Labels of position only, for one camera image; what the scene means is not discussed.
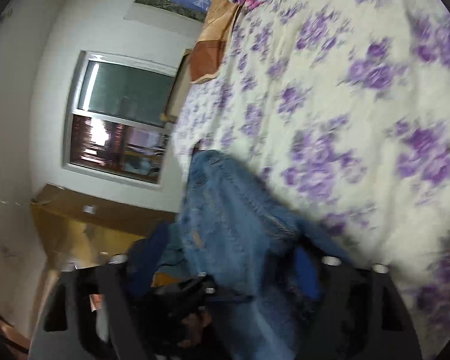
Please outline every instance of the white bedspread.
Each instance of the white bedspread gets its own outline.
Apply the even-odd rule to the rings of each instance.
[[[385,263],[425,358],[450,337],[450,15],[440,0],[270,0],[241,14],[173,142],[241,159],[358,264]]]

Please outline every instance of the glass pane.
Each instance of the glass pane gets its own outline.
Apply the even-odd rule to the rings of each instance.
[[[173,77],[136,67],[90,61],[78,108],[163,126]]]
[[[158,184],[168,135],[73,115],[70,162]]]

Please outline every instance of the blue jeans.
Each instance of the blue jeans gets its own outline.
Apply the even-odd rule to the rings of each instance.
[[[275,201],[238,161],[217,151],[192,159],[177,220],[192,274],[249,295],[248,303],[214,303],[217,335],[235,360],[292,360],[303,326],[278,280],[282,258],[301,238],[349,261],[317,225]]]

